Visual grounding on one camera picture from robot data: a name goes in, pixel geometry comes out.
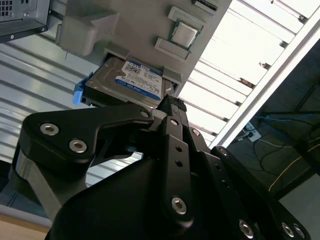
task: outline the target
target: metal frame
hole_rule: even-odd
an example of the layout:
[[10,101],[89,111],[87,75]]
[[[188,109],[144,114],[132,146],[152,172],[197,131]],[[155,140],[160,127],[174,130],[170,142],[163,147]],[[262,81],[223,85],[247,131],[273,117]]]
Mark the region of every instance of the metal frame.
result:
[[297,177],[294,181],[286,185],[280,191],[276,192],[274,198],[277,200],[282,199],[288,193],[302,185],[304,182],[308,181],[312,176],[315,176],[315,172],[310,168],[309,170],[305,171],[299,177]]
[[304,114],[320,114],[320,111],[300,111],[300,109],[304,106],[306,101],[311,97],[314,91],[320,86],[320,81],[316,82],[311,86],[308,92],[303,96],[299,104],[295,107],[294,111],[267,111],[262,112],[261,115],[268,116],[268,115],[304,115]]
[[292,148],[309,164],[314,172],[320,176],[320,162],[308,152],[308,142],[302,140],[296,140],[293,137],[283,133],[276,127],[269,125],[267,121],[263,121],[267,126],[267,132],[270,135],[275,136],[280,141],[292,146]]
[[6,43],[47,31],[49,4],[50,1],[46,0],[30,1],[30,6],[28,4],[26,5],[27,8],[15,6],[17,10],[12,12],[12,19],[7,21],[4,19],[0,22],[2,26],[0,43]]
[[227,147],[319,39],[320,8],[294,37],[209,147]]

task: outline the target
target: mounting hole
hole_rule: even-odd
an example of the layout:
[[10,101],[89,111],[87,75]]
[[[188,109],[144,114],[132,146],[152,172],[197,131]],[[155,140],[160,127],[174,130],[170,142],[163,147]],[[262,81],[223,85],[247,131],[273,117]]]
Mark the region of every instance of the mounting hole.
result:
[[222,180],[222,183],[223,183],[223,185],[224,185],[226,188],[229,188],[229,187],[230,187],[229,184],[228,184],[225,180]]
[[83,147],[82,144],[76,142],[75,144],[73,144],[73,146],[76,148],[76,149],[81,149]]
[[44,128],[47,132],[53,132],[55,130],[52,126],[45,126]]
[[180,162],[178,160],[175,161],[175,164],[180,168],[183,166],[182,162]]

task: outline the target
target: cable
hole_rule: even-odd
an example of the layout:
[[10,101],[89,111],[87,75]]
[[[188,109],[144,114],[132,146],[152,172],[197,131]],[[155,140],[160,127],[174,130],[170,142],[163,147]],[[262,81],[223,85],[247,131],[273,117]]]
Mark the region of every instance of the cable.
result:
[[272,121],[280,121],[280,122],[289,122],[289,121],[296,121],[299,119],[304,119],[306,117],[309,117],[313,114],[305,114],[296,118],[276,118],[276,117],[270,117],[270,116],[254,116],[254,118],[256,119],[268,119],[268,120],[272,120]]
[[14,199],[14,197],[16,196],[16,192],[13,194],[13,196],[11,197],[10,201],[5,205],[6,207],[9,206],[9,204],[11,203],[11,201]]
[[[312,148],[310,148],[308,150],[308,152],[310,152],[311,150],[315,149],[316,147],[320,146],[320,144],[313,146]],[[281,178],[281,176],[295,163],[297,162],[299,159],[301,159],[302,156],[298,157],[296,160],[293,160],[281,173],[280,175],[274,180],[274,182],[270,185],[269,187],[269,192],[271,190],[271,188],[276,184],[276,182]]]
[[308,124],[310,126],[315,127],[316,125],[307,122],[307,121],[302,121],[298,118],[272,118],[272,117],[268,117],[268,116],[254,116],[254,118],[256,119],[266,119],[266,120],[272,120],[272,121],[278,121],[278,122],[290,122],[290,121],[296,121],[296,122],[300,122],[300,123],[304,123],[304,124]]
[[264,143],[269,144],[269,145],[274,146],[274,147],[278,147],[278,148],[281,148],[281,147],[282,147],[282,145],[276,145],[276,144],[273,144],[272,142],[263,140],[263,139],[261,139],[261,138],[259,138],[258,141],[264,142]]
[[256,128],[254,128],[254,129],[251,129],[251,130],[249,130],[249,129],[247,129],[246,127],[244,127],[244,130],[246,130],[247,132],[252,132],[252,131],[254,131],[254,130],[258,130],[258,129],[261,129],[261,128],[263,128],[264,126],[267,126],[268,124],[264,124],[264,125],[262,125],[262,126],[258,126],[258,127],[256,127]]
[[14,197],[14,199],[13,199],[12,202],[11,202],[10,208],[12,208],[12,206],[14,205],[17,197],[18,197],[18,193],[15,194],[15,197]]
[[270,174],[270,175],[277,176],[275,173],[266,170],[265,167],[264,167],[263,164],[262,164],[262,161],[263,161],[263,159],[264,159],[265,157],[267,157],[267,156],[270,155],[270,154],[273,154],[274,152],[277,152],[277,151],[280,150],[280,149],[277,149],[276,151],[272,151],[272,152],[267,153],[267,155],[263,156],[263,158],[260,160],[260,158],[259,158],[259,156],[258,156],[258,154],[257,154],[257,151],[256,151],[256,144],[257,144],[257,142],[258,142],[258,141],[255,141],[255,142],[253,143],[252,148],[253,148],[253,153],[254,153],[256,159],[257,159],[258,162],[259,162],[260,168],[262,169],[262,170],[259,170],[259,172],[265,172],[265,173],[268,173],[268,174]]
[[312,133],[317,131],[319,129],[319,127],[320,127],[320,123],[318,123],[316,126],[312,127],[311,131],[309,132],[309,137],[311,139],[313,139],[314,141],[317,141],[317,140],[314,138],[314,136],[312,136]]
[[309,137],[312,138],[312,140],[308,141],[308,143],[312,143],[312,142],[315,142],[315,141],[316,141],[316,143],[319,143],[318,139],[320,139],[320,137],[314,138],[312,136],[312,132],[309,133]]
[[247,133],[245,133],[245,134],[243,134],[241,136],[237,136],[235,139],[242,139],[242,138],[245,138],[245,137],[248,137]]
[[[320,139],[320,136],[317,137],[317,138],[314,138],[314,139],[312,139],[312,140],[310,140],[310,141],[308,141],[308,143],[312,143],[312,142],[317,141],[317,140],[319,140],[319,139]],[[276,145],[276,144],[274,144],[274,143],[272,143],[272,142],[263,140],[263,139],[261,139],[261,138],[259,138],[258,141],[264,142],[264,143],[269,144],[269,145],[274,146],[274,147],[279,147],[279,148],[282,147],[281,145]]]
[[255,168],[246,167],[246,166],[245,166],[245,168],[248,170],[253,170],[253,171],[257,171],[257,172],[263,172],[263,170],[261,170],[261,169],[255,169]]
[[266,159],[266,157],[268,157],[269,155],[274,154],[274,153],[280,151],[280,150],[283,149],[284,147],[285,147],[285,145],[282,145],[280,148],[278,148],[278,149],[276,149],[276,150],[273,150],[273,151],[268,152],[267,154],[265,154],[265,155],[261,158],[261,160],[260,160],[260,165],[263,167],[263,161],[264,161],[264,159]]

